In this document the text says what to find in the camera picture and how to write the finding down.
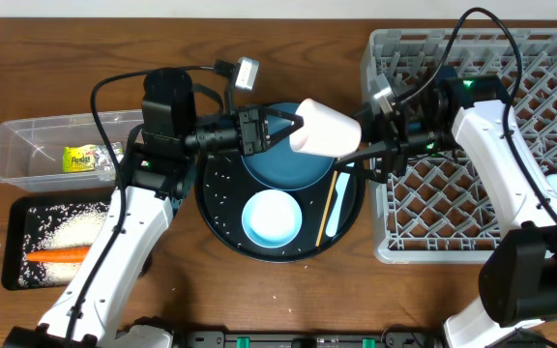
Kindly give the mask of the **yellow foil snack wrapper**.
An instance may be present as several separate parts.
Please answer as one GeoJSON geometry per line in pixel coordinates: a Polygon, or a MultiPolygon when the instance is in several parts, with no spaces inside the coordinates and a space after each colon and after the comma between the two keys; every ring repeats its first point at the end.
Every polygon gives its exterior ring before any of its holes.
{"type": "Polygon", "coordinates": [[[87,144],[80,147],[65,147],[62,169],[65,173],[109,171],[114,169],[114,165],[104,144],[87,144]]]}

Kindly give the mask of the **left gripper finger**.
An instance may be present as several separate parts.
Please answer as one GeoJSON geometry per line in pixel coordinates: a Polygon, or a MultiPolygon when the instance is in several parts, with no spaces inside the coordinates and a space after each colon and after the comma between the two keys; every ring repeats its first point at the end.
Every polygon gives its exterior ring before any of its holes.
{"type": "MultiPolygon", "coordinates": [[[[295,114],[297,106],[267,106],[267,109],[295,114]]],[[[281,131],[282,129],[289,127],[292,124],[290,120],[278,117],[274,113],[267,114],[266,121],[269,131],[281,131]]]]}
{"type": "Polygon", "coordinates": [[[288,138],[292,133],[298,131],[303,125],[293,123],[275,133],[267,133],[264,140],[264,150],[268,151],[278,145],[281,141],[288,138]]]}

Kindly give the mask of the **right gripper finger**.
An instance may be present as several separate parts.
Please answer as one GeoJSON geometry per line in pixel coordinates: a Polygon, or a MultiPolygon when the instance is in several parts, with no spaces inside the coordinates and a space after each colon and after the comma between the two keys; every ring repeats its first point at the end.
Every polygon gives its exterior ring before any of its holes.
{"type": "Polygon", "coordinates": [[[361,108],[352,116],[361,126],[362,140],[370,140],[375,115],[371,108],[361,108]]]}
{"type": "Polygon", "coordinates": [[[365,166],[366,161],[383,159],[387,154],[388,147],[386,144],[372,144],[344,158],[337,159],[334,163],[334,170],[373,182],[387,182],[389,176],[387,169],[384,167],[378,168],[376,165],[369,168],[365,166]]]}

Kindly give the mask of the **light blue bowl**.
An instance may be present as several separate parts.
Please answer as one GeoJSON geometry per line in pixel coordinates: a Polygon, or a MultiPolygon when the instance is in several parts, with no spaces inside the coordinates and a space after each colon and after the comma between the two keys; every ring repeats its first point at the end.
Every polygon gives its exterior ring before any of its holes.
{"type": "Polygon", "coordinates": [[[279,248],[291,243],[303,226],[303,213],[296,199],[277,189],[254,194],[241,215],[245,235],[257,246],[279,248]]]}

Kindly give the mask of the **orange carrot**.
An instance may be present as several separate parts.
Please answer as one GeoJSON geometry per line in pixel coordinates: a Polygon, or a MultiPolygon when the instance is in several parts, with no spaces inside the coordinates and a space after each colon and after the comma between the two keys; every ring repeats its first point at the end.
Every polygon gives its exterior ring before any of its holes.
{"type": "Polygon", "coordinates": [[[81,263],[89,250],[88,246],[39,250],[28,253],[25,258],[36,263],[81,263]]]}

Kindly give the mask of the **pink cup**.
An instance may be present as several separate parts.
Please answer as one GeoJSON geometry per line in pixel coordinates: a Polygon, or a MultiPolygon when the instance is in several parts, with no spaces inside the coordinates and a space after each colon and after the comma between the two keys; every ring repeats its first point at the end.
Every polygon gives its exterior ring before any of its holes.
{"type": "Polygon", "coordinates": [[[302,101],[296,110],[304,124],[289,136],[291,149],[328,158],[343,158],[354,153],[362,139],[360,124],[320,102],[302,101]]]}

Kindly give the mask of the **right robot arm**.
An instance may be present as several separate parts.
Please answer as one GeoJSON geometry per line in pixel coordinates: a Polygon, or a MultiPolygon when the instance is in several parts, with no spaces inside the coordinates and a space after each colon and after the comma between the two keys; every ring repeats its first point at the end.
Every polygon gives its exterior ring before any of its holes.
{"type": "Polygon", "coordinates": [[[404,172],[414,155],[460,149],[494,209],[501,242],[479,273],[479,295],[443,326],[450,347],[491,347],[557,319],[557,192],[516,126],[513,97],[493,74],[431,72],[419,90],[396,94],[385,76],[362,86],[367,147],[338,166],[369,160],[366,179],[404,172]]]}

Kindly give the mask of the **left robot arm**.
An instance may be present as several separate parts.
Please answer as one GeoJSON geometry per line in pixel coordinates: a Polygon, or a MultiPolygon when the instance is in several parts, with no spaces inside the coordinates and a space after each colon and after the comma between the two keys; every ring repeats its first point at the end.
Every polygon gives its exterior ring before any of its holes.
{"type": "Polygon", "coordinates": [[[141,125],[122,160],[113,162],[116,190],[109,216],[78,272],[34,329],[14,327],[7,347],[182,347],[186,340],[158,317],[119,332],[133,286],[160,236],[186,199],[199,155],[265,152],[304,120],[264,106],[237,108],[235,90],[251,89],[256,71],[219,61],[224,95],[193,83],[192,67],[141,71],[141,125]]]}

